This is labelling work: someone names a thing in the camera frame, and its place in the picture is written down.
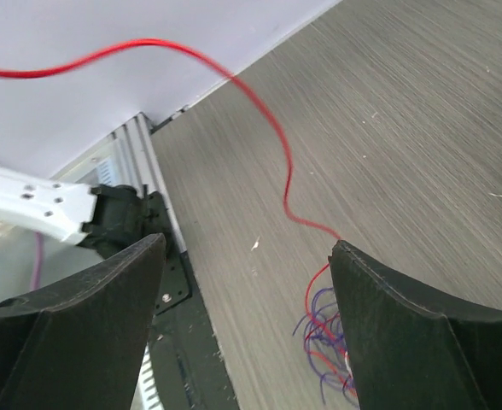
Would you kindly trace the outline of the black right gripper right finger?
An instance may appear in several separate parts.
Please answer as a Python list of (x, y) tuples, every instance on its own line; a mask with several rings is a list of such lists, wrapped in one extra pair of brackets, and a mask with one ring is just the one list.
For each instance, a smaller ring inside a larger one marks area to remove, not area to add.
[(363, 409), (502, 410), (502, 310), (383, 265), (346, 241), (330, 271)]

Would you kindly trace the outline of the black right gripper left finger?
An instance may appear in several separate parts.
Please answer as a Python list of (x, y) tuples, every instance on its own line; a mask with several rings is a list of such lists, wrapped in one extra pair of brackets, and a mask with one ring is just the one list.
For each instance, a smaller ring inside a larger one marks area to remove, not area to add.
[(0, 303), (0, 409), (131, 406), (165, 262), (150, 235)]

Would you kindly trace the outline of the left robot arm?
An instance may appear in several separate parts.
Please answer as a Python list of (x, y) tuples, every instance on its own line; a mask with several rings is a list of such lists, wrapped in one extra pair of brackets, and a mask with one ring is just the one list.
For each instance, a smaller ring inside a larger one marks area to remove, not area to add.
[(146, 201), (128, 185), (74, 184), (0, 167), (0, 221), (107, 259), (144, 237)]

